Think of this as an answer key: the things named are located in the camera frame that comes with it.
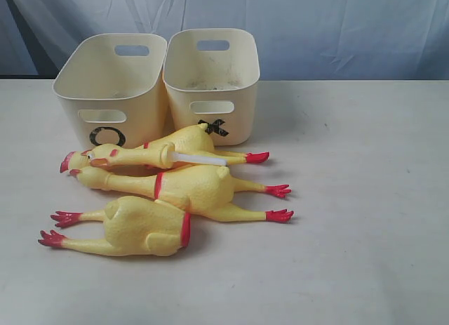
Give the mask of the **headless rubber chicken body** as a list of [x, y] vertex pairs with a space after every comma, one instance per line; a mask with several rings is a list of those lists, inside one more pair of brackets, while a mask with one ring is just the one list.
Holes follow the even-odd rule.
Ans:
[[38, 242], [101, 256], [171, 256], [188, 246], [191, 215], [164, 201], [124, 196], [90, 212], [57, 211], [51, 218], [59, 228], [98, 221], [105, 235], [101, 239], [71, 239], [55, 230], [41, 231]]

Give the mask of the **cream bin marked X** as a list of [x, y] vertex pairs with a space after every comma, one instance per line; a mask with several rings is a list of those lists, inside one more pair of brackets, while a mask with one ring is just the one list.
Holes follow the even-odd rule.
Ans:
[[257, 46], [249, 32], [178, 32], [163, 67], [175, 129], [204, 123], [218, 146], [245, 142], [253, 129], [259, 79]]

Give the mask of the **broken chicken head with tube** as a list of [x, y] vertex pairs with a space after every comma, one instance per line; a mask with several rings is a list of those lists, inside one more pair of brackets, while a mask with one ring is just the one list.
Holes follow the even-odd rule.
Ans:
[[128, 149], [113, 144], [103, 144], [81, 153], [90, 166], [111, 168], [115, 166], [153, 166], [162, 169], [172, 168], [176, 163], [208, 164], [226, 166], [227, 161], [218, 157], [184, 154], [175, 151], [171, 142], [159, 147]]

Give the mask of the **cream bin marked O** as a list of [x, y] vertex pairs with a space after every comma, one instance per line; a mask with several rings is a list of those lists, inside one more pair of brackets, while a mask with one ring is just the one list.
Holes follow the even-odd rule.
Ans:
[[83, 149], [137, 147], [163, 135], [167, 41], [156, 34], [99, 34], [79, 44], [53, 83]]

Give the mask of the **whole rubber chicken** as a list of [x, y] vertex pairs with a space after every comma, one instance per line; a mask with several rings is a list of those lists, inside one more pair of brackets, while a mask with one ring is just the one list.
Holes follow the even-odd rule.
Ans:
[[185, 166], [144, 177], [117, 175], [101, 168], [85, 166], [72, 169], [69, 174], [92, 189], [139, 194], [219, 222], [286, 223], [294, 214], [287, 209], [249, 211], [234, 205], [232, 200], [236, 192], [261, 192], [284, 198], [291, 189], [288, 185], [267, 186], [235, 178], [226, 166]]
[[[146, 142], [136, 148], [144, 149], [148, 147], [159, 147], [164, 143], [171, 142], [175, 145], [176, 152], [222, 158], [227, 161], [227, 166], [234, 164], [261, 164], [268, 160], [268, 152], [240, 153], [215, 149], [213, 139], [206, 132], [207, 127], [208, 125], [205, 123], [187, 126], [166, 137]], [[172, 168], [178, 168], [185, 165], [187, 165], [187, 163], [178, 162]], [[81, 152], [70, 152], [62, 161], [60, 172], [64, 173], [65, 171], [81, 169], [85, 166], [90, 165], [87, 162], [87, 158], [81, 155]]]

